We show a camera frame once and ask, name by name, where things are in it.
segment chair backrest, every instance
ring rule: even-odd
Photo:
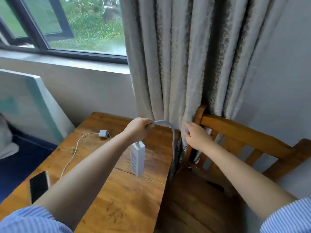
[[[253,147],[253,152],[245,160],[248,165],[253,166],[263,153],[278,158],[270,168],[263,172],[265,176],[273,181],[277,181],[311,156],[311,141],[307,139],[302,139],[294,147],[290,147],[272,136],[248,128],[235,121],[205,114],[205,110],[205,105],[200,106],[195,123],[212,129],[211,136],[214,140],[218,134],[223,134],[225,136],[222,143],[223,148],[234,155],[239,155],[245,145]],[[192,147],[188,146],[183,160],[184,165],[188,164],[191,152]],[[202,168],[205,160],[206,155],[202,154],[197,168]],[[210,177],[213,177],[213,180],[216,180],[216,184],[224,187],[221,178],[223,174],[214,163],[209,166],[207,173]]]

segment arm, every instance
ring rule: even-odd
[[[185,139],[194,149],[205,153],[224,173],[247,205],[262,219],[297,198],[252,167],[216,144],[195,123],[186,123]]]
[[[47,209],[57,221],[76,229],[125,149],[146,136],[150,119],[136,118],[45,192],[33,205]]]

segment window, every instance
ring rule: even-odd
[[[127,63],[119,0],[0,0],[0,32],[4,49]]]

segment forearm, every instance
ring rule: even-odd
[[[130,144],[129,135],[120,133],[76,165],[34,205],[43,206],[74,230]]]
[[[266,219],[277,209],[296,200],[296,197],[216,143],[209,142],[203,152],[208,154],[260,218]]]

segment hand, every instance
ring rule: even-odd
[[[143,140],[154,127],[151,119],[135,118],[124,129],[130,136],[131,144]]]
[[[184,122],[184,125],[188,128],[188,133],[184,134],[184,137],[189,145],[196,150],[203,151],[203,147],[206,144],[213,143],[211,136],[201,126],[195,123]]]

